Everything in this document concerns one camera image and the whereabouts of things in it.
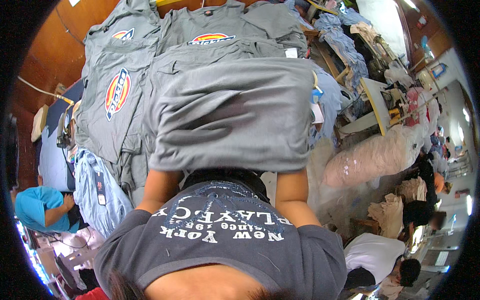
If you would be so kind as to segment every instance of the hand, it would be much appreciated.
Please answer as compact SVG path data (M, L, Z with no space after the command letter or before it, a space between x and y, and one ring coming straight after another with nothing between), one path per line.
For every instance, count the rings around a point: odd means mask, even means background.
M68 210L72 209L72 207L75 205L75 201L73 200L72 194L66 194L63 197L63 205L65 205Z

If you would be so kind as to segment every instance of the white paper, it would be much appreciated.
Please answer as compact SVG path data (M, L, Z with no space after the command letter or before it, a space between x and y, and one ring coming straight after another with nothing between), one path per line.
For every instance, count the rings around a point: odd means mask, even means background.
M323 123L325 120L322 111L320 110L320 106L317 103L310 103L310 108L315 116L315 121L313 121L312 124Z
M297 48L288 48L285 49L285 56L291 59L298 58Z
M75 6L78 2L80 2L80 0L68 0L70 1L70 4L73 6Z

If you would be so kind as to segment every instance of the gray t-shirt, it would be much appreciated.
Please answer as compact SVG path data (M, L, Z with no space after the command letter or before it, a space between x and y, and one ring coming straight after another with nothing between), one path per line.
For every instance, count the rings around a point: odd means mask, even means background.
M130 212L94 261L100 286L111 295L113 269L140 288L157 278L203 264L224 264L267 290L290 289L298 299L336 299L347 269L342 239L315 225L295 228L242 185L195 184L155 214Z

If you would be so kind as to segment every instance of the worker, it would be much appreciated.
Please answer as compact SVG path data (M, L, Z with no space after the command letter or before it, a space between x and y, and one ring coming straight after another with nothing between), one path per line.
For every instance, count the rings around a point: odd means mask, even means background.
M403 207L403 226L405 233L411 237L415 227L430 225L433 230L440 230L446 222L446 212L435 211L426 201L412 201Z
M405 244L371 233L363 233L346 245L347 281L345 289L369 287L394 275L403 287L411 287L420 274L416 259L403 260Z
M144 197L100 248L111 299L336 299L342 239L307 205L305 169L278 173L275 208L247 170L150 170Z
M40 232L70 233L89 226L82 219L72 194L63 195L42 183L39 176L39 186L10 192L15 215L24 226Z

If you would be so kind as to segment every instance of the light blue fabric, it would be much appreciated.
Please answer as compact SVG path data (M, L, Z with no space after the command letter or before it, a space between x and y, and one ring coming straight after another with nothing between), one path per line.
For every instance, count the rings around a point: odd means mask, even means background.
M333 125L335 124L337 112L342 108L342 101L340 100L341 87L332 75L325 72L324 69L320 68L313 61L310 60L310 62L312 63L312 70L317 74L318 87L324 92L318 101L322 107L325 120L317 140L320 139L320 137L330 138L333 133Z
M63 204L63 195L50 187L37 186L17 194L15 200L15 215L28 228L40 232L75 233L79 223L70 228L67 214L64 214L55 224L45 227L45 211L57 208Z
M356 87L360 84L361 77L368 78L368 69L363 56L355 50L353 40L343 33L339 18L330 13L322 13L313 26L322 33L320 41L326 41L350 67L353 77L351 81L345 81L345 85L358 96Z
M356 12L351 7L347 8L345 13L339 13L338 18L340 19L343 25L347 25L347 26L356 24L358 22L365 22L370 26L372 25L372 23L369 20L365 19L364 16Z
M310 25L308 22L306 22L301 16L299 11L295 8L295 0L287 0L283 2L288 9L290 10L290 14L297 18L297 20L302 24L303 26L307 27L308 29L314 29L312 25Z
M106 205L98 203L95 173L103 173ZM75 156L75 203L85 221L107 238L133 210L132 203L105 167L101 158L85 148Z

